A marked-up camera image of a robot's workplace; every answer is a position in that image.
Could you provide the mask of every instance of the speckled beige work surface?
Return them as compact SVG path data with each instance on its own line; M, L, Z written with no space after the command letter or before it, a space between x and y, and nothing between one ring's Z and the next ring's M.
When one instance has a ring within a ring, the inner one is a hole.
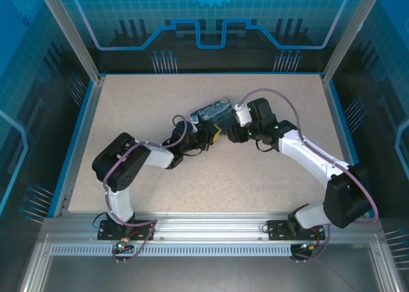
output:
M88 137L69 210L104 211L104 190L91 168L94 158L120 133L161 143L173 130L172 117L228 97L237 104L256 88L284 93L298 109L306 137L335 157L341 148L319 75L108 75ZM295 117L272 93L265 97L278 120ZM198 157L185 157L173 170L144 166L131 184L135 211L291 211L322 201L325 189L301 165L276 151L262 153L254 141L220 138Z

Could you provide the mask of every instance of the vertical metal post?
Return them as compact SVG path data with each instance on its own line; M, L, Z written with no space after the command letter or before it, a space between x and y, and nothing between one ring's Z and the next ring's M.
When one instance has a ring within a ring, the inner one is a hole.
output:
M323 72L324 84L335 74L376 0L361 0Z
M84 45L77 29L74 26L68 12L66 11L61 0L44 0L49 7L51 13L56 19L58 25L63 31L65 37L70 43L72 49L77 55L79 61L87 72L89 78L95 83L99 84L100 73L94 64L87 48Z

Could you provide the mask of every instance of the metal base plate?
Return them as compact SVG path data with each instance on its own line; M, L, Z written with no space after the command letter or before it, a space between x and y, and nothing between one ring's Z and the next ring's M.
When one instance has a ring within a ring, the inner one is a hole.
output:
M267 221L267 229L268 239L270 241L314 241L317 239L317 235L310 229L297 233L297 237L295 238L290 228L288 227L288 223L286 220L269 220ZM322 229L322 232L319 232L318 236L320 238L320 241L325 240L324 229Z
M134 224L140 224L146 222L146 220L135 220ZM133 236L130 237L132 241L144 241L146 236L149 233L149 228L150 225L145 225L138 227L137 230L138 232L134 234ZM151 236L149 237L148 240L153 240L153 235L155 232L152 232ZM124 236L121 235L121 233L118 232L118 230L115 229L115 227L108 221L108 220L102 220L100 222L100 228L98 230L98 240L110 240L110 241L118 241Z

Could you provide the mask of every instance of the perforated metal strip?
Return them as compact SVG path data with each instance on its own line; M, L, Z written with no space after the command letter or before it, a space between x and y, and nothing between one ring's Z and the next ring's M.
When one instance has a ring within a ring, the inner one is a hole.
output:
M111 256L112 244L55 244L52 256ZM135 249L118 256L131 256ZM291 256L290 245L273 244L147 244L140 256L261 257Z

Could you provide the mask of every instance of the blue glass wall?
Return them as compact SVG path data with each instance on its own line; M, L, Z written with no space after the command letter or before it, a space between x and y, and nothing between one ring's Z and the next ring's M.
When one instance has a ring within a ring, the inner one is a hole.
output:
M0 0L0 14L0 282L17 291L89 78L43 0Z
M383 218L409 224L409 0L378 0L334 76Z
M101 72L320 72L360 0L62 0Z

